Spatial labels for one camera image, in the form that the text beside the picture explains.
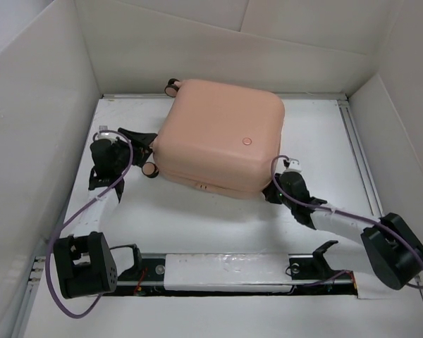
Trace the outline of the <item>pink hard-shell suitcase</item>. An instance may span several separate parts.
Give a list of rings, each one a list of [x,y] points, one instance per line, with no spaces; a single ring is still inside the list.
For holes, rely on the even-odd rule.
[[[271,182],[285,106],[275,94],[207,80],[170,79],[173,103],[152,143],[166,179],[238,199]]]

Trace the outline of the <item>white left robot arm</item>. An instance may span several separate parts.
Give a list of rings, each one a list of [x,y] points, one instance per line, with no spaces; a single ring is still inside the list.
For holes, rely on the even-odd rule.
[[[148,165],[149,178],[158,169],[147,160],[152,154],[155,133],[118,129],[100,130],[93,136],[90,151],[93,166],[88,181],[87,206],[74,217],[73,230],[54,242],[53,253],[61,294],[65,299],[111,293],[118,281],[139,278],[144,271],[136,244],[109,247],[101,224],[110,220],[121,202],[124,176],[131,166]]]

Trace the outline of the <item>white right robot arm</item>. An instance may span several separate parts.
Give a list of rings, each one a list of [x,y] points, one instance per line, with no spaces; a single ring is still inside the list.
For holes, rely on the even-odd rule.
[[[272,173],[263,194],[269,203],[286,206],[301,225],[359,244],[366,257],[353,262],[352,271],[373,275],[394,290],[423,289],[423,244],[398,214],[373,218],[336,208],[311,196],[295,171]]]

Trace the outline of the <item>black base rail with white cover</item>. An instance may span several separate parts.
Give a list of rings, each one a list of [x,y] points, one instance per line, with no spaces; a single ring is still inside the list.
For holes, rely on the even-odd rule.
[[[120,277],[113,296],[356,295],[351,273],[312,254],[147,253],[143,271]]]

